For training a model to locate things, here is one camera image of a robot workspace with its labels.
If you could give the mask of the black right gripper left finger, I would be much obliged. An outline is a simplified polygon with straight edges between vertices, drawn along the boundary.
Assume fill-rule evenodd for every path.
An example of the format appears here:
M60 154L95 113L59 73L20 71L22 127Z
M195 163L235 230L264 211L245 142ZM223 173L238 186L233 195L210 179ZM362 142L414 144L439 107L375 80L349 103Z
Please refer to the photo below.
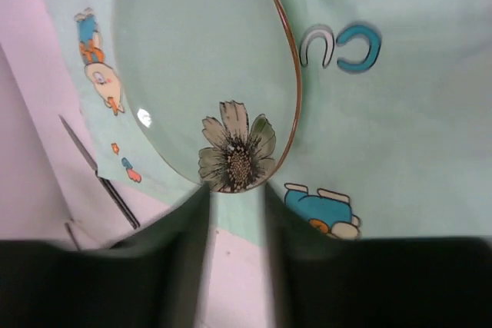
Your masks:
M180 206L113 247L70 251L40 240L1 243L3 327L193 327L211 195Z

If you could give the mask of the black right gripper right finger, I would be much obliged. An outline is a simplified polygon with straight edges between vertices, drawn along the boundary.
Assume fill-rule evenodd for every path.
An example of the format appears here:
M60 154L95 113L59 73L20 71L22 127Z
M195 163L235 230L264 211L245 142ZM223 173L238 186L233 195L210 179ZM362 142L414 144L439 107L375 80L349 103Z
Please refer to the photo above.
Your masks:
M339 240L264 187L277 327L489 327L491 240Z

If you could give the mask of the green cartoon print cloth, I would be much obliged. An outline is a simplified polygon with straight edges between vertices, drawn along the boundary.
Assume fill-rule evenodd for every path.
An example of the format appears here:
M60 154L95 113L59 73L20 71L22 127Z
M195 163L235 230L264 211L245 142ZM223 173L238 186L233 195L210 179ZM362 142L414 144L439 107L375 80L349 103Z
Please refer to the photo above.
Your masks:
M331 237L491 233L491 0L279 0L301 107L270 181ZM146 138L121 83L113 0L46 0L103 176L174 205L197 184ZM257 187L215 192L258 243Z

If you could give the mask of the pale green floral plate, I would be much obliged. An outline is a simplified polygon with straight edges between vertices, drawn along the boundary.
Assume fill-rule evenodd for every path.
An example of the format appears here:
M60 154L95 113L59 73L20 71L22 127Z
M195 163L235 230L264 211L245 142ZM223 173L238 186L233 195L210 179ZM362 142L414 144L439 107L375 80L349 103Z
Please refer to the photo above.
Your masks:
M297 48L279 0L113 0L114 58L163 160L215 192L266 181L301 107Z

